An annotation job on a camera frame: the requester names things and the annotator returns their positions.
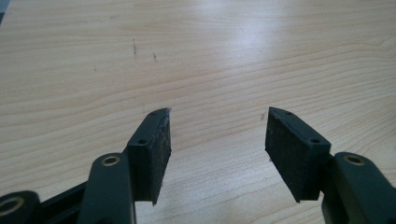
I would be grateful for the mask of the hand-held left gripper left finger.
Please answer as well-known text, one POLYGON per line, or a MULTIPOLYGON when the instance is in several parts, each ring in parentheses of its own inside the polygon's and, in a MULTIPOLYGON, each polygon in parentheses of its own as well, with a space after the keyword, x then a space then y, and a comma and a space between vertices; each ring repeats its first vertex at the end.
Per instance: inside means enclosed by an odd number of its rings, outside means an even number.
POLYGON ((146 115, 126 146, 136 202, 158 202, 171 156, 170 108, 146 115))

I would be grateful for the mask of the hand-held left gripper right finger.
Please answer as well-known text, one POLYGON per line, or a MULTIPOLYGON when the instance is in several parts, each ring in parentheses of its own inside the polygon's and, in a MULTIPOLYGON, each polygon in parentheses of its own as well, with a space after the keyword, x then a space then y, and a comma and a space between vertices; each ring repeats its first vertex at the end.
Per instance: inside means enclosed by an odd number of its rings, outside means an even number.
POLYGON ((265 150, 297 203, 318 198, 318 173, 330 149, 331 143, 298 116, 269 108, 265 150))

